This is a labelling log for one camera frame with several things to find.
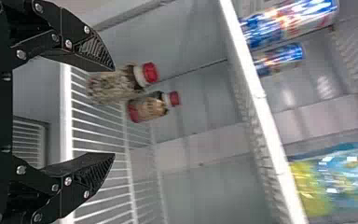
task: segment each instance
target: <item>plastic bottle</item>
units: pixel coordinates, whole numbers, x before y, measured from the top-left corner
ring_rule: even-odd
[[[128,102],[130,119],[135,123],[145,122],[151,119],[163,117],[169,110],[180,105],[180,98],[177,91],[164,93],[154,91]]]
[[[91,75],[88,94],[95,103],[109,105],[137,97],[145,92],[145,87],[157,81],[158,70],[153,63],[127,64],[115,72]]]

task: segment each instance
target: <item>can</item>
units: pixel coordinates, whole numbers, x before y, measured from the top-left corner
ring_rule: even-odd
[[[338,0],[299,0],[240,18],[250,50],[288,40],[331,25],[339,9]]]
[[[301,44],[292,43],[255,55],[254,63],[260,77],[269,77],[299,67],[304,58]]]
[[[134,123],[157,119],[168,114],[169,110],[180,103],[179,93],[168,94],[154,91],[142,97],[128,101],[128,113]]]

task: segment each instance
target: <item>blue can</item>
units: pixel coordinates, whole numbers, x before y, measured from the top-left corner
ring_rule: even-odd
[[[338,14],[338,0],[299,0],[283,7],[241,18],[250,50],[291,39],[331,25]]]
[[[269,77],[299,67],[304,58],[301,44],[293,43],[257,54],[254,63],[260,77]]]

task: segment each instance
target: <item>bottle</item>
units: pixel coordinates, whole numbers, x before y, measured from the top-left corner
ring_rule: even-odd
[[[137,97],[145,92],[145,87],[157,81],[158,70],[153,63],[127,64],[115,72],[91,75],[88,94],[95,103],[109,105]]]
[[[146,96],[129,100],[128,112],[134,123],[140,123],[163,117],[168,114],[171,108],[180,104],[177,91],[168,94],[162,91],[154,91]]]
[[[253,58],[258,76],[269,77],[299,67],[305,52],[301,44],[292,43],[256,54]]]
[[[249,49],[256,50],[329,26],[338,9],[338,0],[298,0],[240,18],[240,24]]]

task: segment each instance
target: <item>screw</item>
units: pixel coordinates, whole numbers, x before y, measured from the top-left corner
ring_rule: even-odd
[[[26,166],[18,166],[17,167],[17,175],[25,175],[27,173],[27,167]]]
[[[90,33],[90,28],[88,26],[84,26],[84,33],[87,35]]]
[[[88,190],[84,191],[83,197],[88,198],[90,196],[90,192]]]
[[[42,220],[42,215],[41,214],[34,215],[34,222],[40,222],[41,220]]]
[[[11,74],[10,74],[10,73],[4,73],[4,74],[2,75],[2,79],[3,79],[4,81],[11,81]]]
[[[51,35],[51,38],[54,42],[58,42],[60,40],[57,35]]]
[[[42,7],[40,4],[38,4],[38,3],[36,3],[36,4],[34,5],[34,9],[36,9],[36,11],[38,11],[38,12],[40,12],[40,13],[43,13],[43,7]]]
[[[25,59],[27,59],[27,54],[26,54],[24,51],[18,49],[18,50],[17,50],[17,57],[18,57],[19,59],[25,60]]]
[[[59,187],[60,187],[59,185],[53,185],[53,186],[51,187],[51,191],[57,192]]]
[[[72,48],[72,42],[70,40],[66,40],[65,41],[65,46],[68,48],[68,49],[71,49]]]
[[[66,177],[64,184],[65,184],[65,186],[70,186],[72,184],[72,178],[69,176]]]

